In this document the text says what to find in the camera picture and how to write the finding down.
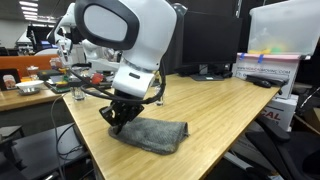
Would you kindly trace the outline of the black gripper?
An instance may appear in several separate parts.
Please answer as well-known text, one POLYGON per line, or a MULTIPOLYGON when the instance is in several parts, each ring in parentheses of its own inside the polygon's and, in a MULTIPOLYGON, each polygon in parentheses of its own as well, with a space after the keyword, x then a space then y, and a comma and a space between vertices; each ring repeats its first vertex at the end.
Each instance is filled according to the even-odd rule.
POLYGON ((137 117, 144 110, 144 107, 139 103, 133 103, 133 100, 139 100, 139 97, 122 91, 116 91, 115 94, 120 98, 126 98, 126 101, 112 100, 109 106, 102 107, 99 112, 111 125, 109 131, 113 134, 119 134, 128 121, 137 117))

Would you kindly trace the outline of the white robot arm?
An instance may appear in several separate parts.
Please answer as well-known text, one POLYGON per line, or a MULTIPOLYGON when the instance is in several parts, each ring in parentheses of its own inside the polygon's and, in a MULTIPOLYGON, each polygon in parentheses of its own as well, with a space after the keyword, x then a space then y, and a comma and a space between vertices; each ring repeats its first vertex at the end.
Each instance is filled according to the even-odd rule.
POLYGON ((119 133, 153 101, 145 95, 170 44, 177 14, 167 0, 76 0, 74 16, 85 39, 122 52, 111 104, 100 110, 119 133))

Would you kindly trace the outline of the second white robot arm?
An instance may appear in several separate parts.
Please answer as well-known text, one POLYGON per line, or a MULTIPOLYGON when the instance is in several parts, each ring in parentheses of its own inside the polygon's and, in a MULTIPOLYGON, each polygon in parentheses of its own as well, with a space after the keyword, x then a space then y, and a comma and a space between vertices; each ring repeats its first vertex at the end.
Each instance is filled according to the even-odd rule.
MULTIPOLYGON (((57 21, 47 35, 47 40, 51 44, 58 46, 58 55, 65 66, 75 64, 71 55, 73 42, 66 36, 67 33, 71 32, 72 28, 76 27, 74 7, 74 3, 68 6, 66 13, 57 21)), ((82 40, 81 45, 87 61, 99 59, 99 47, 97 45, 91 43, 88 39, 82 40)))

